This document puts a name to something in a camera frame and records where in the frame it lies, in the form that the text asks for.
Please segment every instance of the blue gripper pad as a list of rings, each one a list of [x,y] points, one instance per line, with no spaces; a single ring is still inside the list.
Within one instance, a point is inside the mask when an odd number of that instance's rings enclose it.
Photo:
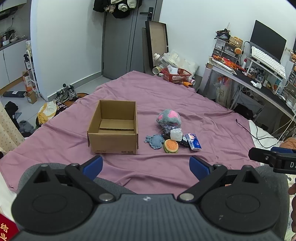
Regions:
[[[80,170],[89,179],[94,180],[96,176],[102,171],[103,158],[98,155],[80,166]]]
[[[189,159],[190,171],[200,181],[213,171],[213,166],[199,159],[197,156],[191,156]]]
[[[281,148],[281,147],[272,147],[271,151],[276,151],[276,152],[279,152],[279,153],[296,153],[296,150]]]

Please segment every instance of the white wall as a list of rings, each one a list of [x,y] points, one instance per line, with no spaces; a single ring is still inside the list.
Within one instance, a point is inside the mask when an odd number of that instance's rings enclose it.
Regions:
[[[9,16],[6,19],[0,21],[0,33],[4,32],[12,24],[12,29],[16,31],[16,35],[25,35],[27,39],[30,39],[30,10],[31,0],[27,0],[27,3],[19,8],[14,15]]]
[[[32,0],[31,44],[38,86],[47,97],[101,71],[104,14],[94,0]]]
[[[296,10],[286,0],[163,0],[160,22],[167,24],[169,49],[175,49],[200,65],[202,76],[212,55],[217,30],[227,27],[230,35],[250,41],[255,20],[267,25],[293,48],[296,37]],[[245,53],[249,52],[246,43]],[[285,52],[282,64],[289,60]]]

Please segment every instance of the human hand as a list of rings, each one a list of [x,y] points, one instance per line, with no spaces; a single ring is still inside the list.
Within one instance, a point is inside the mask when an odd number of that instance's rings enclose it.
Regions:
[[[290,195],[296,194],[296,183],[294,183],[289,189],[288,193]],[[291,213],[291,218],[292,218],[292,232],[296,233],[296,197],[293,198],[292,200],[292,213]],[[291,241],[296,241],[296,234],[292,237]]]

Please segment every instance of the white cabinet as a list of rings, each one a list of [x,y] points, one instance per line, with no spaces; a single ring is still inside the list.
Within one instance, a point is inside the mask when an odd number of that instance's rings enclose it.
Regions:
[[[6,1],[3,2],[3,9],[2,9],[2,11],[6,10],[8,8],[17,6],[17,5],[24,4],[26,2],[27,2],[27,0],[6,0]]]
[[[3,49],[9,82],[22,77],[26,71],[24,54],[26,53],[26,39]]]
[[[9,84],[8,75],[6,72],[3,50],[0,51],[0,89]]]

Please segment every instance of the bed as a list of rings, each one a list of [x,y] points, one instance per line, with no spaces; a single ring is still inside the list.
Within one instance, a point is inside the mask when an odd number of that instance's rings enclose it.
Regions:
[[[252,121],[196,94],[193,88],[133,71],[98,86],[93,94],[79,99],[42,125],[0,160],[0,190],[5,194],[0,197],[0,205],[7,217],[12,219],[10,205],[19,179],[28,167],[48,162],[81,164],[94,156],[88,147],[86,131],[100,99],[137,102],[137,155],[102,154],[104,165],[99,174],[99,177],[136,193],[173,193],[177,196],[194,185],[198,180],[189,169],[189,157],[193,154],[210,164],[222,163],[229,169],[240,169],[247,164],[260,165],[248,158],[248,151],[261,145],[236,123],[237,119],[256,135],[257,128]],[[154,150],[144,143],[147,135],[160,134],[156,117],[167,108],[180,114],[183,133],[197,135],[202,146],[200,152],[179,148],[177,154],[166,154],[163,149]],[[258,128],[258,136],[269,134]],[[270,146],[277,140],[265,139],[261,143]]]

